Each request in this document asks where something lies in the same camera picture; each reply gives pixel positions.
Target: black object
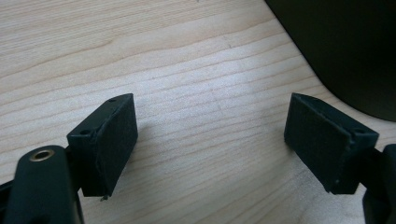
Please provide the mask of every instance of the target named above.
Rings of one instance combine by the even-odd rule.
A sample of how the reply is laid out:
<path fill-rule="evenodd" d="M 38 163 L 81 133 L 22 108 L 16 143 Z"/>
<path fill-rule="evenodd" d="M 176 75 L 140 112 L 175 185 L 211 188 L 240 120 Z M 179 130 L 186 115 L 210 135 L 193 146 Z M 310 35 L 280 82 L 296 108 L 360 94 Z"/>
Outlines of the black object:
<path fill-rule="evenodd" d="M 332 93 L 396 121 L 396 1 L 265 1 Z"/>
<path fill-rule="evenodd" d="M 21 157 L 15 179 L 0 186 L 0 223 L 84 223 L 78 190 L 111 196 L 134 149 L 133 95 L 106 101 L 67 139 L 66 149 L 40 147 Z"/>
<path fill-rule="evenodd" d="M 396 223 L 396 145 L 381 153 L 378 136 L 319 99 L 291 96 L 285 142 L 327 191 L 353 194 L 362 183 L 367 224 Z"/>

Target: textured black pad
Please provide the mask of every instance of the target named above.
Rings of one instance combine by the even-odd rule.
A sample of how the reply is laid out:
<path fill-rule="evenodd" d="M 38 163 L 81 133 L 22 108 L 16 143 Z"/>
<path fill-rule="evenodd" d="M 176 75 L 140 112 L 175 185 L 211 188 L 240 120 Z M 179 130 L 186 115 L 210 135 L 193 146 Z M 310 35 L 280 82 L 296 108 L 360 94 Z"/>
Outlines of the textured black pad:
<path fill-rule="evenodd" d="M 375 146 L 378 133 L 314 97 L 291 96 L 285 141 L 327 191 L 353 194 L 359 156 Z"/>
<path fill-rule="evenodd" d="M 67 140 L 84 196 L 111 196 L 137 140 L 134 96 L 104 102 Z"/>

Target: wood grain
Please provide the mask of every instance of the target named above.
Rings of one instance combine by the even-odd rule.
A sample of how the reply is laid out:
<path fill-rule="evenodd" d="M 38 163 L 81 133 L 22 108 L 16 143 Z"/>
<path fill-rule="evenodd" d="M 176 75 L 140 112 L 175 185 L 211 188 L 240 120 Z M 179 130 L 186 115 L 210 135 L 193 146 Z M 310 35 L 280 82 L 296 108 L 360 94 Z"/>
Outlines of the wood grain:
<path fill-rule="evenodd" d="M 24 153 L 66 147 L 104 100 L 133 92 L 139 139 L 87 223 L 364 223 L 359 188 L 333 196 L 283 142 L 290 94 L 343 104 L 262 0 L 0 2 L 0 181 Z"/>

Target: wooden table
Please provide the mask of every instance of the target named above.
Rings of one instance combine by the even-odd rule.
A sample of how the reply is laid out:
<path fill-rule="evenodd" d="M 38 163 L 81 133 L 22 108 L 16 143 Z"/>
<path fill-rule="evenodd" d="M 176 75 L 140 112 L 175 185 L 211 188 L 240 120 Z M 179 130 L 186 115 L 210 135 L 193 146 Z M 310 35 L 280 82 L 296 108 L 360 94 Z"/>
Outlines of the wooden table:
<path fill-rule="evenodd" d="M 283 141 L 290 94 L 309 94 L 396 142 L 395 123 L 329 93 L 262 0 L 2 1 L 1 183 L 24 153 L 134 93 L 138 143 L 90 223 L 364 223 Z"/>

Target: metal screw hole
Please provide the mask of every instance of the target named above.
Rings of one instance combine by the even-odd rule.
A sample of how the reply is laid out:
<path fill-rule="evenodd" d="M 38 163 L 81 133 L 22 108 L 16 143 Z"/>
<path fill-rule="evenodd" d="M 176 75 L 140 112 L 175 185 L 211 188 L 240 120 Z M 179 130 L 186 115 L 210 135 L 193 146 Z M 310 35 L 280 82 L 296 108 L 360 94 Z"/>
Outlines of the metal screw hole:
<path fill-rule="evenodd" d="M 55 152 L 52 149 L 43 149 L 41 151 L 37 151 L 30 157 L 30 161 L 44 161 L 53 156 Z"/>

